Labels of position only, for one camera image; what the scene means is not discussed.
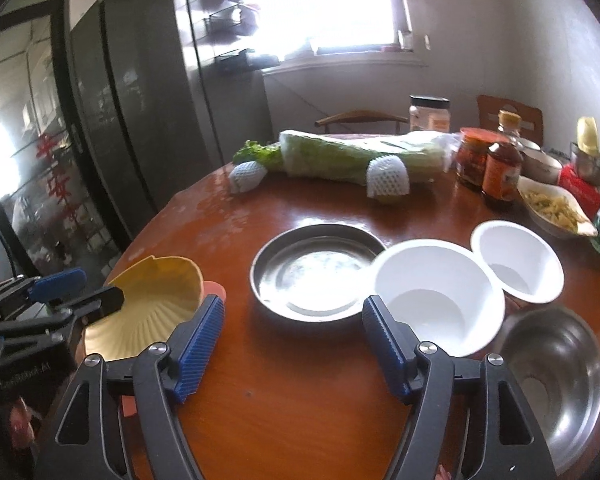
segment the round table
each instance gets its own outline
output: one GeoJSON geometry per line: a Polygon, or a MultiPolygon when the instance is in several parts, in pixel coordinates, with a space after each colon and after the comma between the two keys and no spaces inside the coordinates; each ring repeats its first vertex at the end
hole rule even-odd
{"type": "MultiPolygon", "coordinates": [[[[221,168],[178,193],[110,276],[150,254],[185,256],[200,266],[206,280],[226,289],[218,344],[199,391],[178,412],[207,480],[382,479],[410,410],[390,395],[361,323],[320,330],[287,326],[257,303],[249,284],[251,261],[268,240],[288,229],[342,222],[375,234],[386,246],[439,238],[469,248],[479,223],[515,220],[554,248],[565,273],[557,301],[582,316],[600,342],[600,256],[588,240],[545,234],[521,205],[494,214],[452,174],[414,185],[399,206],[368,199],[361,186],[282,174],[231,195],[230,170],[221,168]]],[[[131,428],[136,474],[150,479],[133,421],[131,428]]],[[[452,416],[441,456],[445,466],[454,464],[462,430],[462,420],[452,416]]],[[[578,478],[599,449],[600,418],[586,453],[563,478],[578,478]]]]}

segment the wooden chair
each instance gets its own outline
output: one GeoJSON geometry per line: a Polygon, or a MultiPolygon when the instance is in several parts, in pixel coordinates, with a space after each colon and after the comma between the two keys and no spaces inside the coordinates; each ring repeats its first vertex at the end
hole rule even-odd
{"type": "Polygon", "coordinates": [[[478,113],[480,115],[481,128],[497,131],[499,125],[498,113],[500,110],[513,112],[522,117],[520,136],[523,139],[532,140],[538,146],[542,147],[544,141],[542,110],[512,101],[511,99],[478,95],[478,113]]]}
{"type": "Polygon", "coordinates": [[[400,134],[400,124],[409,124],[407,117],[398,115],[386,114],[384,112],[375,112],[373,110],[353,110],[344,112],[343,114],[332,115],[319,121],[315,121],[315,126],[320,128],[324,126],[325,135],[329,134],[330,124],[346,124],[346,123],[379,123],[382,121],[395,121],[395,134],[400,134]]]}

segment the metal bolt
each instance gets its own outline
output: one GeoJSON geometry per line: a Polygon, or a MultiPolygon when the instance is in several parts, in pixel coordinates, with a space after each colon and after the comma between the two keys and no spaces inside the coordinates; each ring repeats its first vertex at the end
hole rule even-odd
{"type": "Polygon", "coordinates": [[[429,341],[424,341],[420,343],[418,348],[423,354],[435,354],[438,351],[438,347],[435,346],[433,343],[430,343],[429,341]]]}
{"type": "Polygon", "coordinates": [[[89,367],[94,367],[95,365],[100,363],[100,356],[97,354],[87,355],[87,357],[84,358],[83,362],[89,367]]]}
{"type": "Polygon", "coordinates": [[[504,359],[501,355],[498,354],[487,355],[487,361],[490,362],[493,366],[502,366],[504,364],[504,359]]]}
{"type": "Polygon", "coordinates": [[[160,355],[167,351],[167,345],[165,343],[154,343],[149,346],[149,354],[160,355]]]}

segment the stainless steel plate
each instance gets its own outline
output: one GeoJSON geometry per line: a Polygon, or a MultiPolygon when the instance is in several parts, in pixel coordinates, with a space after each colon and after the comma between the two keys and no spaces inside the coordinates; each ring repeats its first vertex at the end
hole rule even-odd
{"type": "Polygon", "coordinates": [[[251,288],[272,312],[326,322],[354,316],[365,299],[365,270],[384,245],[343,224],[316,224],[273,238],[251,264],[251,288]]]}
{"type": "Polygon", "coordinates": [[[509,316],[494,350],[536,415],[556,472],[586,448],[600,414],[600,347],[571,310],[548,306],[509,316]]]}

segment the window sill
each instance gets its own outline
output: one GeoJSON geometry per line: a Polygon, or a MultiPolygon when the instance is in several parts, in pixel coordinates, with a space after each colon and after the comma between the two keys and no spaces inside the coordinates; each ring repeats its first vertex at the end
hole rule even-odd
{"type": "Polygon", "coordinates": [[[262,70],[262,73],[266,76],[327,66],[372,64],[427,66],[414,52],[351,52],[346,54],[320,54],[319,56],[290,59],[283,61],[278,66],[265,68],[262,70]]]}

